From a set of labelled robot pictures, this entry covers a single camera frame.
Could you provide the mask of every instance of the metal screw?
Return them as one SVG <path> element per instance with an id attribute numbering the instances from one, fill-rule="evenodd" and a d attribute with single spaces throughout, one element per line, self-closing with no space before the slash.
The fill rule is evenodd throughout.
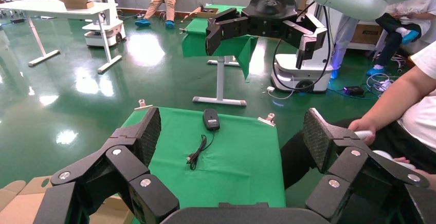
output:
<path id="1" fill-rule="evenodd" d="M 416 176 L 415 174 L 409 174 L 409 175 L 407 175 L 407 177 L 415 182 L 421 181 L 421 179 L 418 176 Z"/>
<path id="2" fill-rule="evenodd" d="M 334 188 L 340 187 L 340 183 L 338 181 L 334 180 L 334 179 L 331 179 L 329 181 L 329 185 L 333 186 Z"/>
<path id="3" fill-rule="evenodd" d="M 143 180 L 141 180 L 140 184 L 142 187 L 147 187 L 147 186 L 149 186 L 149 184 L 151 184 L 151 180 L 150 179 L 143 179 Z"/>
<path id="4" fill-rule="evenodd" d="M 355 156 L 360 156 L 360 152 L 359 151 L 351 151 L 351 154 L 353 154 Z"/>
<path id="5" fill-rule="evenodd" d="M 138 101 L 138 103 L 139 103 L 139 106 L 140 106 L 140 107 L 145 107 L 145 106 L 146 106 L 146 101 L 145 101 L 144 99 L 140 99 L 140 100 Z"/>
<path id="6" fill-rule="evenodd" d="M 59 175 L 59 178 L 60 179 L 66 179 L 66 178 L 68 178 L 69 177 L 69 175 L 70 175 L 71 173 L 70 172 L 63 172 L 63 173 L 61 173 L 60 175 Z"/>
<path id="7" fill-rule="evenodd" d="M 120 154 L 120 153 L 121 153 L 121 150 L 119 148 L 112 151 L 112 155 L 118 156 L 118 154 Z"/>

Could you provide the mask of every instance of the green cloth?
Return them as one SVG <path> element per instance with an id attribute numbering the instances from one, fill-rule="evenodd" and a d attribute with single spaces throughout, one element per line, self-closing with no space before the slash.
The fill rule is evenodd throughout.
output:
<path id="1" fill-rule="evenodd" d="M 286 207 L 277 129 L 257 119 L 219 115 L 221 128 L 200 154 L 197 168 L 186 164 L 212 132 L 203 112 L 160 107 L 162 131 L 150 171 L 179 199 L 180 208 L 217 207 L 220 202 Z M 146 110 L 135 111 L 123 127 L 137 124 Z"/>
<path id="2" fill-rule="evenodd" d="M 244 8 L 225 5 L 208 5 L 206 7 L 218 8 L 219 12 L 223 12 L 229 8 L 236 8 L 238 11 L 241 11 L 242 8 Z M 205 48 L 206 27 L 206 18 L 194 18 L 186 27 L 187 35 L 183 38 L 181 43 L 184 57 L 207 56 Z M 213 56 L 235 56 L 242 72 L 244 73 L 245 79 L 247 79 L 251 56 L 255 51 L 256 44 L 257 37 L 251 35 L 224 40 L 221 42 L 221 45 L 215 51 Z"/>

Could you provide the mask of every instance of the table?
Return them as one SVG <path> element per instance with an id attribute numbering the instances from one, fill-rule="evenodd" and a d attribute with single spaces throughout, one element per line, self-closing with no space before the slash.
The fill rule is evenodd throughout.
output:
<path id="1" fill-rule="evenodd" d="M 200 154 L 194 171 L 186 164 L 201 142 L 212 139 L 203 112 L 160 107 L 162 131 L 150 163 L 179 199 L 180 208 L 217 207 L 220 202 L 286 207 L 277 129 L 255 118 L 219 115 L 221 128 Z M 134 111 L 123 127 L 137 124 L 147 110 Z"/>
<path id="2" fill-rule="evenodd" d="M 22 0 L 9 3 L 0 4 L 0 9 L 6 10 L 23 10 L 26 12 L 27 21 L 30 24 L 33 36 L 35 37 L 37 44 L 41 50 L 42 56 L 30 61 L 28 63 L 29 67 L 34 67 L 35 65 L 48 60 L 54 55 L 60 53 L 59 50 L 54 50 L 50 53 L 46 53 L 41 40 L 38 36 L 37 30 L 33 25 L 31 16 L 48 16 L 48 17 L 61 17 L 61 18 L 76 18 L 76 19 L 91 19 L 97 20 L 100 27 L 100 33 L 104 41 L 104 51 L 106 53 L 107 63 L 98 68 L 98 74 L 103 74 L 112 65 L 121 59 L 120 55 L 111 57 L 109 52 L 109 45 L 107 44 L 106 32 L 103 28 L 102 22 L 100 21 L 99 14 L 110 8 L 108 3 L 98 3 L 95 2 L 94 6 L 89 9 L 66 9 L 64 3 L 59 0 Z"/>
<path id="3" fill-rule="evenodd" d="M 208 5 L 207 8 L 218 8 L 219 12 L 225 11 L 229 8 L 236 8 L 241 11 L 244 7 L 238 6 L 225 6 L 225 5 Z M 184 57 L 198 57 L 207 56 L 205 49 L 206 40 L 206 18 L 195 18 L 186 27 L 187 35 L 182 41 L 182 51 Z M 236 64 L 232 62 L 235 56 L 244 77 L 248 77 L 248 69 L 251 56 L 257 44 L 257 37 L 251 35 L 240 36 L 221 42 L 220 47 L 215 51 L 213 56 L 218 56 L 217 64 L 217 79 L 216 79 L 216 98 L 194 97 L 193 102 L 207 102 L 218 104 L 229 104 L 246 106 L 247 102 L 244 100 L 231 100 L 224 99 L 224 66 Z M 215 61 L 208 61 L 208 64 L 214 64 Z"/>

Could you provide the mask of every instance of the white desk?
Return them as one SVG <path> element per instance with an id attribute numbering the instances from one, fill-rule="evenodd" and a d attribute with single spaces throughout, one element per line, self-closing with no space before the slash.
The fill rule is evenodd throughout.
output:
<path id="1" fill-rule="evenodd" d="M 217 104 L 227 104 L 227 105 L 236 105 L 236 106 L 247 106 L 247 102 L 245 100 L 232 100 L 232 99 L 224 99 L 224 66 L 226 63 L 232 63 L 231 61 L 233 56 L 220 56 L 216 61 L 217 64 L 217 72 L 216 72 L 216 98 L 210 97 L 194 97 L 192 99 L 193 102 L 207 102 L 207 103 L 217 103 Z M 208 64 L 214 64 L 211 60 L 208 61 Z M 239 66 L 236 64 L 227 64 L 229 66 Z"/>
<path id="2" fill-rule="evenodd" d="M 51 16 L 60 18 L 76 18 L 82 20 L 97 20 L 99 22 L 101 36 L 103 37 L 104 51 L 106 52 L 107 58 L 107 63 L 98 68 L 98 74 L 103 74 L 107 69 L 121 59 L 120 55 L 117 55 L 114 58 L 111 57 L 109 45 L 107 44 L 106 32 L 104 31 L 103 25 L 99 19 L 100 12 L 108 10 L 109 7 L 110 5 L 108 3 L 94 3 L 94 6 L 89 9 L 66 9 L 63 2 L 58 0 L 22 0 L 0 4 L 0 9 L 23 10 L 26 12 L 27 21 L 29 21 L 30 28 L 35 36 L 42 54 L 41 57 L 29 62 L 29 67 L 33 67 L 38 63 L 48 60 L 50 57 L 60 53 L 59 50 L 54 50 L 50 53 L 45 52 L 30 16 Z"/>

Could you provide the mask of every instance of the glossy floor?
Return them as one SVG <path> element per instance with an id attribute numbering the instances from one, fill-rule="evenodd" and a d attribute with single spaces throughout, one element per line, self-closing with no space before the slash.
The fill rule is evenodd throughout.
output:
<path id="1" fill-rule="evenodd" d="M 374 100 L 357 100 L 334 92 L 295 94 L 286 100 L 268 96 L 271 55 L 277 41 L 260 39 L 244 81 L 239 68 L 225 69 L 225 98 L 245 99 L 246 108 L 192 103 L 192 97 L 215 96 L 216 66 L 207 58 L 183 58 L 179 28 L 166 29 L 157 19 L 137 29 L 125 24 L 125 42 L 111 48 L 122 60 L 104 75 L 97 68 L 106 59 L 101 48 L 88 48 L 81 29 L 84 22 L 68 20 L 34 23 L 47 52 L 61 54 L 29 68 L 40 51 L 27 23 L 4 25 L 9 40 L 0 51 L 0 187 L 57 170 L 96 151 L 144 98 L 148 104 L 192 110 L 213 107 L 218 113 L 266 117 L 275 113 L 278 137 L 283 145 L 302 128 L 304 113 L 317 108 L 336 121 L 363 115 Z M 280 52 L 295 52 L 283 45 Z M 370 68 L 361 52 L 347 55 L 340 77 L 332 88 L 359 85 Z M 316 184 L 316 173 L 287 193 L 290 206 L 301 206 Z"/>

